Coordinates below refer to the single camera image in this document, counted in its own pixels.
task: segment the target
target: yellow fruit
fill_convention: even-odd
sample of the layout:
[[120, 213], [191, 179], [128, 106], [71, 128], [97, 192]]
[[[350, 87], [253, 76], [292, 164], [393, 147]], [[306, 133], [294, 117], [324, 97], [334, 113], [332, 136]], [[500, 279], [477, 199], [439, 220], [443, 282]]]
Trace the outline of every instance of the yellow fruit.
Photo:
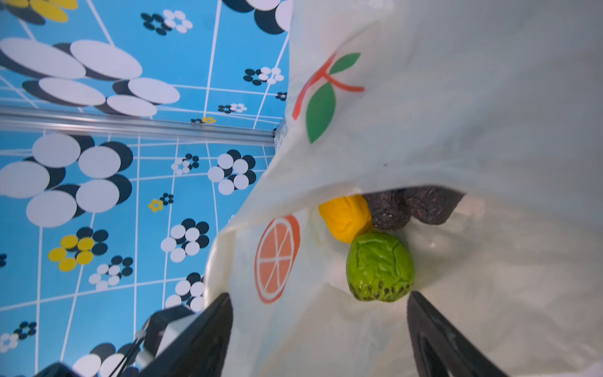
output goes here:
[[333, 236], [346, 244], [373, 228], [371, 212], [362, 195], [333, 199], [319, 205], [318, 211]]

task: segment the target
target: black polka dot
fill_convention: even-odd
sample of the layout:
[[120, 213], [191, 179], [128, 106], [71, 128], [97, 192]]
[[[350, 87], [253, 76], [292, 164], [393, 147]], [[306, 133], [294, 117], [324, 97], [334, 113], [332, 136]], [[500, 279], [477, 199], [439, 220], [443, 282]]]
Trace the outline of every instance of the black polka dot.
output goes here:
[[252, 156], [246, 154], [242, 158], [247, 162], [249, 169], [253, 169], [256, 166], [256, 159], [253, 158]]
[[186, 220], [182, 221], [182, 226], [185, 227], [186, 230], [189, 230], [190, 228], [194, 227], [195, 224], [195, 220], [191, 218], [187, 218]]
[[209, 230], [209, 224], [207, 224], [205, 221], [200, 221], [195, 227], [201, 234], [205, 234]]
[[209, 237], [206, 235], [201, 235], [199, 238], [197, 238], [197, 243], [201, 248], [207, 247], [207, 245], [209, 245]]
[[193, 285], [194, 283], [201, 281], [201, 275], [196, 272], [191, 272], [189, 276], [186, 277], [186, 280]]
[[104, 242], [107, 238], [109, 238], [109, 233], [104, 229], [97, 230], [92, 235], [92, 239], [96, 242]]
[[84, 238], [92, 236], [92, 233], [92, 229], [88, 228], [87, 226], [84, 226], [83, 228], [80, 228], [75, 235], [77, 236], [77, 238]]
[[245, 176], [249, 179], [249, 184], [252, 185], [256, 182], [256, 173], [252, 172], [251, 170], [248, 170], [247, 172], [245, 172]]
[[92, 250], [90, 250], [90, 251], [94, 255], [103, 255], [107, 252], [108, 249], [109, 248], [107, 247], [107, 244], [99, 243], [99, 244], [92, 246]]
[[239, 152], [236, 149], [231, 149], [231, 150], [229, 150], [226, 153], [229, 154], [230, 157], [232, 157], [232, 159], [235, 160], [235, 161], [241, 158], [241, 152]]

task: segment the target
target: green leaf print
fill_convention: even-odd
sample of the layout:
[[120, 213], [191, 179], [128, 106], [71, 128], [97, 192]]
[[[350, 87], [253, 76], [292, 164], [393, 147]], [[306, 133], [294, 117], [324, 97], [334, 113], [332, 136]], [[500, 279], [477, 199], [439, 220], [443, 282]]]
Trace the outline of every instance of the green leaf print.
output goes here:
[[335, 114], [335, 90], [331, 83], [322, 85], [308, 102], [306, 128], [310, 144], [327, 129]]
[[337, 59], [335, 64], [333, 64], [333, 66], [331, 67], [331, 70], [329, 71], [329, 75], [333, 75], [333, 74], [336, 74], [337, 72], [345, 71], [349, 67], [356, 64], [356, 61], [358, 60], [359, 57], [360, 57], [360, 53], [358, 53], [358, 52], [356, 52], [354, 54], [347, 54], [347, 55], [340, 57], [339, 59]]

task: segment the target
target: white polka dot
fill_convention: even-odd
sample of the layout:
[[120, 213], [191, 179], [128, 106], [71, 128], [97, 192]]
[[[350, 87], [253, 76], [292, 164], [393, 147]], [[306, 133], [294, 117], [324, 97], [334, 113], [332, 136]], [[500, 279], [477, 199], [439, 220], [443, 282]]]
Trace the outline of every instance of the white polka dot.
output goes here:
[[276, 24], [283, 30], [291, 29], [291, 16], [293, 15], [293, 0], [285, 0], [276, 8], [274, 18]]
[[154, 104], [131, 95], [114, 95], [107, 98], [113, 110], [131, 116], [153, 116], [157, 113]]
[[97, 291], [104, 291], [107, 289], [107, 287], [109, 286], [109, 283], [107, 283], [106, 281], [102, 281], [102, 282], [98, 282], [96, 285], [96, 290]]
[[102, 274], [106, 274], [106, 273], [107, 273], [107, 271], [109, 271], [109, 265], [108, 265], [108, 264], [105, 264], [105, 263], [103, 263], [103, 264], [99, 265], [99, 266], [96, 268], [96, 272], [97, 272], [97, 273], [99, 273], [99, 274], [101, 274], [101, 275], [102, 275]]
[[173, 19], [165, 20], [163, 23], [170, 29], [173, 29], [176, 27], [176, 21], [174, 21]]
[[244, 159], [238, 159], [232, 165], [232, 169], [235, 173], [245, 174], [249, 170], [249, 164]]
[[205, 291], [205, 284], [202, 282], [195, 282], [191, 285], [191, 295], [194, 297], [199, 297]]
[[51, 96], [72, 104], [98, 106], [105, 103], [105, 96], [101, 92], [79, 81], [45, 77], [38, 84]]
[[224, 170], [222, 170], [218, 166], [214, 166], [213, 168], [208, 170], [207, 178], [209, 178], [209, 180], [214, 183], [218, 183], [222, 179], [224, 179]]
[[45, 191], [34, 197], [25, 210], [27, 218], [35, 225], [54, 228], [66, 224], [77, 211], [73, 196], [63, 191]]
[[182, 304], [182, 299], [180, 298], [180, 296], [173, 294], [171, 296], [168, 297], [167, 300], [165, 300], [165, 308], [173, 308], [175, 306], [181, 305]]
[[173, 252], [171, 252], [169, 254], [169, 258], [172, 260], [172, 262], [174, 263], [180, 263], [181, 261], [185, 260], [185, 256], [186, 253], [182, 248], [177, 248], [175, 249]]
[[249, 178], [245, 174], [239, 174], [235, 177], [234, 184], [239, 190], [244, 190], [249, 186]]
[[88, 278], [88, 283], [90, 284], [96, 284], [99, 281], [101, 281], [101, 275], [100, 274], [92, 274], [90, 275], [90, 277]]
[[81, 78], [86, 69], [66, 52], [29, 38], [5, 38], [0, 50], [16, 63], [44, 74], [63, 78]]
[[71, 54], [91, 70], [112, 78], [132, 79], [142, 74], [142, 66], [122, 49], [97, 40], [76, 40]]
[[186, 255], [197, 255], [201, 247], [195, 241], [189, 242], [185, 246]]
[[119, 368], [115, 370], [117, 366], [123, 363], [124, 355], [121, 353], [114, 353], [103, 361], [99, 374], [101, 377], [116, 377], [119, 373]]
[[119, 276], [112, 276], [109, 278], [109, 281], [107, 282], [111, 287], [117, 285], [119, 283]]
[[106, 179], [95, 179], [80, 186], [75, 193], [77, 205], [84, 211], [99, 214], [115, 207], [119, 200], [119, 189]]
[[48, 183], [48, 170], [33, 161], [9, 163], [0, 169], [0, 194], [25, 199], [41, 194]]
[[218, 156], [218, 165], [222, 169], [230, 169], [232, 167], [233, 162], [234, 160], [232, 159], [232, 156], [228, 153], [220, 154]]
[[63, 168], [77, 161], [80, 145], [69, 135], [51, 133], [44, 135], [31, 148], [36, 161], [50, 168]]
[[81, 377], [94, 377], [101, 368], [101, 358], [94, 353], [78, 359], [73, 366], [73, 371]]
[[176, 225], [169, 231], [169, 234], [174, 237], [174, 239], [180, 239], [185, 236], [186, 228], [184, 225]]
[[195, 313], [200, 312], [205, 308], [205, 301], [203, 297], [195, 297], [191, 301], [191, 310]]
[[174, 238], [167, 237], [166, 239], [161, 241], [161, 250], [163, 250], [164, 252], [169, 253], [170, 251], [174, 250], [175, 248], [176, 248], [176, 240]]
[[178, 282], [178, 284], [176, 284], [175, 292], [180, 296], [184, 296], [190, 290], [191, 290], [191, 283], [189, 283], [188, 280], [181, 280]]
[[86, 149], [78, 160], [80, 170], [91, 178], [109, 178], [119, 171], [119, 154], [104, 146]]
[[199, 233], [199, 229], [192, 227], [186, 231], [185, 237], [186, 237], [187, 241], [192, 242], [192, 241], [196, 241], [200, 235], [201, 235], [201, 233]]
[[230, 195], [235, 191], [235, 184], [230, 179], [225, 179], [218, 184], [218, 191], [222, 195]]
[[128, 89], [143, 100], [152, 103], [174, 103], [180, 99], [180, 93], [176, 88], [154, 78], [141, 77], [130, 80]]
[[120, 272], [121, 270], [119, 269], [119, 265], [117, 264], [109, 267], [109, 275], [111, 276], [116, 276]]
[[163, 17], [165, 17], [168, 20], [173, 20], [175, 18], [175, 14], [171, 10], [166, 9], [163, 11]]

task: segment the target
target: green fruit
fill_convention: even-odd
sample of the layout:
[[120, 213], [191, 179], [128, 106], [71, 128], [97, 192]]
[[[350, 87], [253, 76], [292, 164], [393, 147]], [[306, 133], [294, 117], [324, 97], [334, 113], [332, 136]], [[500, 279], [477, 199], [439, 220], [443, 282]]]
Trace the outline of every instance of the green fruit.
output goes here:
[[396, 237], [368, 232], [352, 242], [346, 276], [350, 292], [358, 300], [393, 302], [410, 292], [414, 266]]

